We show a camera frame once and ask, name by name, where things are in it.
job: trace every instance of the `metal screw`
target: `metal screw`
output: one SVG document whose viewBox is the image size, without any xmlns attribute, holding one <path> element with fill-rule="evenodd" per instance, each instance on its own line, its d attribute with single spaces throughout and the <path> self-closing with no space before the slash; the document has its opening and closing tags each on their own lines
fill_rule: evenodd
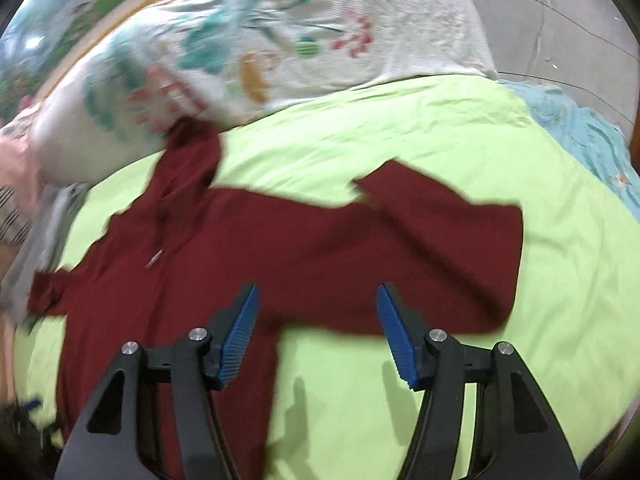
<svg viewBox="0 0 640 480">
<path fill-rule="evenodd" d="M 500 341 L 498 343 L 498 352 L 500 352 L 502 355 L 511 355 L 514 351 L 515 348 L 511 343 L 506 341 Z"/>
<path fill-rule="evenodd" d="M 138 343 L 135 341 L 127 341 L 122 345 L 122 353 L 124 355 L 132 355 L 138 351 Z"/>
<path fill-rule="evenodd" d="M 192 341 L 202 341 L 207 336 L 207 329 L 198 327 L 189 332 L 189 339 Z"/>
<path fill-rule="evenodd" d="M 447 333 L 441 328 L 434 328 L 429 332 L 429 338 L 432 341 L 441 343 L 447 338 Z"/>
</svg>

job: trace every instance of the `blanket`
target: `blanket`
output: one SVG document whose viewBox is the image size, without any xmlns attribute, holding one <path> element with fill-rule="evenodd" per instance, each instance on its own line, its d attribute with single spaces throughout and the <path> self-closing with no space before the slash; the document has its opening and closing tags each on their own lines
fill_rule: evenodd
<svg viewBox="0 0 640 480">
<path fill-rule="evenodd" d="M 509 89 L 449 75 L 338 92 L 231 130 L 223 148 L 214 185 L 304 203 L 358 200 L 351 180 L 390 158 L 471 202 L 519 203 L 524 246 L 511 317 L 495 333 L 460 340 L 485 348 L 513 342 L 577 462 L 640 390 L 638 222 Z M 90 191 L 64 264 L 77 264 L 109 216 L 140 195 L 157 160 L 131 164 Z M 63 335 L 63 319 L 46 320 L 16 344 L 18 394 L 44 396 L 42 423 L 55 414 Z M 469 460 L 472 388 L 465 400 L 457 478 Z M 395 478 L 419 403 L 382 338 L 291 327 L 280 341 L 267 478 Z"/>
<path fill-rule="evenodd" d="M 593 108 L 580 108 L 558 86 L 500 81 L 523 99 L 531 116 L 640 221 L 640 176 L 625 136 Z"/>
</svg>

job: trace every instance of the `pillow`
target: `pillow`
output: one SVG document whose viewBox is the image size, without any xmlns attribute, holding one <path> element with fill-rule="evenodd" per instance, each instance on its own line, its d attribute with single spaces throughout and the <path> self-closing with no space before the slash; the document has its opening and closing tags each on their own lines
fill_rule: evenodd
<svg viewBox="0 0 640 480">
<path fill-rule="evenodd" d="M 43 105 L 52 182 L 96 184 L 162 148 L 182 115 L 226 128 L 416 75 L 496 78 L 471 0 L 169 0 L 120 25 Z"/>
</svg>

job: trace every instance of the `gray floor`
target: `gray floor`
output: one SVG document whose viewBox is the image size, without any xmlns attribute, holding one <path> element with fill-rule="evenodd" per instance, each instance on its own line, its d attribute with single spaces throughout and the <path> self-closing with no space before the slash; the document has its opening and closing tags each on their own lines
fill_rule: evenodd
<svg viewBox="0 0 640 480">
<path fill-rule="evenodd" d="M 611 0 L 473 1 L 505 79 L 558 84 L 630 136 L 640 53 Z"/>
</svg>

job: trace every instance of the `maroon shirt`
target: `maroon shirt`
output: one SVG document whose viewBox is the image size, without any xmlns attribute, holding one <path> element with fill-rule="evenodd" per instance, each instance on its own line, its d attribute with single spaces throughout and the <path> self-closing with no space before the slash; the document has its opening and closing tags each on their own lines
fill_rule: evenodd
<svg viewBox="0 0 640 480">
<path fill-rule="evenodd" d="M 386 281 L 453 333 L 489 332 L 508 318 L 522 250 L 516 206 L 471 205 L 393 161 L 355 181 L 370 205 L 321 208 L 209 188 L 221 152 L 213 124 L 180 120 L 145 193 L 111 218 L 83 261 L 36 276 L 32 311 L 67 316 L 57 389 L 65 437 L 124 342 L 171 343 L 244 282 L 260 288 L 260 316 L 238 378 L 214 396 L 243 480 L 262 478 L 285 324 L 382 334 L 375 297 Z M 180 477 L 167 389 L 160 397 L 166 468 Z"/>
</svg>

